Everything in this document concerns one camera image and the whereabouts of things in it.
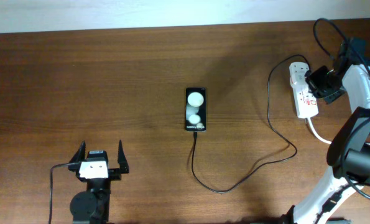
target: phone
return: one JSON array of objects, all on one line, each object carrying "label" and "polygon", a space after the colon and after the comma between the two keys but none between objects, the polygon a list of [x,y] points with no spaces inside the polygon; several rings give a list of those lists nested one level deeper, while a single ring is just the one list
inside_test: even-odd
[{"label": "phone", "polygon": [[206,131],[206,90],[186,88],[186,131]]}]

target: white wall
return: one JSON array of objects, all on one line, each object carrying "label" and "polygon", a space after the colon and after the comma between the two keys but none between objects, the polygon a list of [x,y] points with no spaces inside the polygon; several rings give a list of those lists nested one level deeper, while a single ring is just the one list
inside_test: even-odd
[{"label": "white wall", "polygon": [[370,0],[0,0],[0,32],[370,17]]}]

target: black cable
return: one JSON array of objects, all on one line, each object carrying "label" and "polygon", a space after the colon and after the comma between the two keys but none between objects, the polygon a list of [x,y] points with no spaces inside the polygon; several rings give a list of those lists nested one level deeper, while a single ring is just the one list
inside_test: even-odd
[{"label": "black cable", "polygon": [[[370,187],[370,184],[367,184],[367,183],[356,183],[355,185]],[[336,204],[340,201],[343,192],[350,187],[351,186],[349,184],[345,185],[342,189],[335,192],[330,198],[327,199],[327,201],[321,207],[321,212],[317,214],[317,219],[315,221],[315,224],[318,224],[318,222],[320,221],[324,213],[330,212],[336,206]]]},{"label": "black cable", "polygon": [[272,76],[272,73],[273,71],[279,66],[281,65],[282,63],[288,61],[289,59],[293,58],[293,57],[302,57],[306,63],[308,64],[309,66],[309,69],[310,69],[310,64],[309,64],[309,61],[303,56],[303,55],[300,55],[300,54],[297,54],[297,55],[293,55],[293,56],[290,56],[286,59],[284,59],[283,61],[281,61],[280,63],[278,63],[270,72],[269,74],[269,78],[267,79],[267,122],[269,123],[269,126],[271,127],[271,129],[277,134],[279,135],[282,139],[284,139],[284,141],[286,141],[287,143],[289,143],[292,147],[294,147],[295,149],[295,152],[285,158],[285,159],[279,159],[279,160],[276,160],[276,161],[270,161],[270,162],[265,162],[259,166],[257,166],[252,172],[250,172],[248,175],[246,175],[245,177],[243,177],[239,182],[237,182],[236,184],[234,184],[232,187],[230,187],[229,189],[226,189],[226,190],[215,190],[215,189],[212,189],[210,188],[209,186],[205,185],[202,181],[200,181],[196,174],[195,174],[195,171],[194,171],[194,168],[193,168],[193,161],[194,161],[194,157],[195,157],[195,149],[196,149],[196,141],[197,141],[197,132],[194,132],[193,133],[193,138],[194,138],[194,142],[193,142],[193,147],[192,147],[192,173],[193,173],[193,176],[194,178],[197,180],[198,183],[200,183],[203,187],[205,187],[206,189],[212,191],[212,192],[215,192],[215,193],[220,193],[220,194],[224,194],[224,193],[228,193],[230,191],[232,191],[233,189],[235,189],[236,187],[238,187],[240,184],[242,184],[243,182],[245,182],[248,178],[250,178],[250,176],[252,176],[253,174],[255,174],[255,172],[257,172],[261,167],[265,166],[265,165],[268,165],[268,164],[275,164],[275,163],[278,163],[278,162],[284,162],[284,161],[287,161],[291,158],[293,158],[295,155],[297,155],[298,153],[298,149],[297,147],[292,143],[290,142],[288,139],[286,139],[283,135],[281,135],[276,129],[273,128],[272,124],[271,124],[271,118],[270,118],[270,85],[271,85],[271,76]]},{"label": "black cable", "polygon": [[65,167],[65,166],[71,166],[71,165],[75,165],[75,164],[78,164],[77,162],[72,162],[72,163],[66,163],[66,164],[58,164],[58,165],[54,165],[51,169],[50,169],[50,198],[49,198],[49,220],[48,220],[48,224],[51,224],[51,221],[52,221],[52,189],[53,189],[53,170],[55,168],[58,168],[58,167]]},{"label": "black cable", "polygon": [[[366,61],[363,59],[363,57],[360,55],[360,53],[359,52],[357,52],[354,48],[353,48],[353,46],[349,43],[349,40],[348,40],[348,38],[344,35],[344,33],[340,30],[340,28],[338,28],[332,21],[330,21],[330,20],[328,20],[328,19],[324,19],[324,18],[321,18],[321,19],[318,19],[316,22],[315,22],[315,24],[313,25],[313,33],[314,34],[316,34],[317,33],[317,31],[316,31],[316,25],[320,22],[320,21],[324,21],[324,22],[327,22],[327,23],[329,23],[332,27],[334,27],[334,29],[340,34],[340,36],[342,36],[342,38],[343,38],[343,40],[345,41],[345,43],[346,43],[346,45],[353,51],[353,53],[355,53],[356,54],[356,56],[359,58],[359,60],[360,60],[360,62],[364,65],[364,67],[366,68],[366,71],[367,71],[367,73],[368,73],[368,75],[369,75],[369,78],[370,78],[370,68],[367,66],[367,63],[366,63]],[[318,43],[318,45],[330,56],[330,57],[332,57],[332,55],[330,55],[326,50],[325,50],[325,48],[323,47],[323,46],[321,46],[321,43],[320,43],[320,41],[318,41],[318,39],[317,39],[317,35],[315,35],[315,38],[316,38],[316,41],[317,41],[317,43]],[[367,120],[365,120],[365,121],[363,121],[359,126],[357,126],[353,131],[352,131],[352,133],[348,136],[348,138],[346,139],[346,144],[345,144],[345,147],[344,147],[344,149],[345,150],[343,150],[343,152],[341,153],[341,170],[342,170],[342,174],[343,174],[343,177],[346,179],[346,181],[347,181],[347,183],[352,187],[352,188],[354,188],[355,189],[355,191],[357,191],[357,193],[359,193],[359,194],[361,194],[363,197],[365,197],[365,198],[367,198],[367,199],[369,199],[370,200],[370,195],[368,195],[368,194],[366,194],[366,193],[364,193],[362,190],[360,190],[360,189],[358,189],[357,187],[356,187],[356,185],[357,184],[354,184],[351,180],[350,180],[350,178],[349,178],[349,176],[348,176],[348,174],[346,173],[346,171],[347,171],[347,169],[346,169],[346,164],[345,164],[345,157],[346,157],[346,153],[347,153],[347,151],[346,151],[346,149],[349,147],[349,144],[350,144],[350,142],[351,142],[351,140],[352,140],[352,138],[354,138],[355,137],[355,135],[365,126],[365,125],[367,125],[368,123],[370,123],[370,117],[367,119]]]}]

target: wooden table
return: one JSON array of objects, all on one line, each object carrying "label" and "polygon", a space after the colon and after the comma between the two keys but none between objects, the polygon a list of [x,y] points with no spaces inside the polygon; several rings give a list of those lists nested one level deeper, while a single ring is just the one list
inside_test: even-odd
[{"label": "wooden table", "polygon": [[[368,41],[370,19],[336,22]],[[287,162],[259,170],[228,194],[214,194],[192,176],[192,134],[184,130],[185,88],[208,89],[208,129],[199,134],[195,170],[225,189],[286,143],[267,126],[267,77],[292,54],[312,68],[331,66],[312,34],[313,22],[274,22],[151,29],[0,34],[0,223],[46,223],[49,169],[68,162],[82,140],[106,150],[117,167],[123,140],[131,173],[111,186],[115,223],[224,223],[278,217],[316,185],[328,146],[295,115],[289,63],[271,83],[272,124],[299,148]],[[323,44],[340,38],[326,25]],[[350,115],[347,96],[319,101],[313,119],[332,139]],[[67,169],[54,173],[54,223],[70,223],[69,204],[83,190]],[[370,223],[370,201],[352,196],[336,213]]]}]

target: power strip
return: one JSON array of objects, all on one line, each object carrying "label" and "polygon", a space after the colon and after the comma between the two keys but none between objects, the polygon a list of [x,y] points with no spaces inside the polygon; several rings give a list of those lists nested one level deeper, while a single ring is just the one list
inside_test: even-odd
[{"label": "power strip", "polygon": [[319,113],[316,98],[305,81],[305,74],[309,66],[303,62],[294,62],[290,65],[290,84],[294,93],[295,107],[299,118],[311,118]]}]

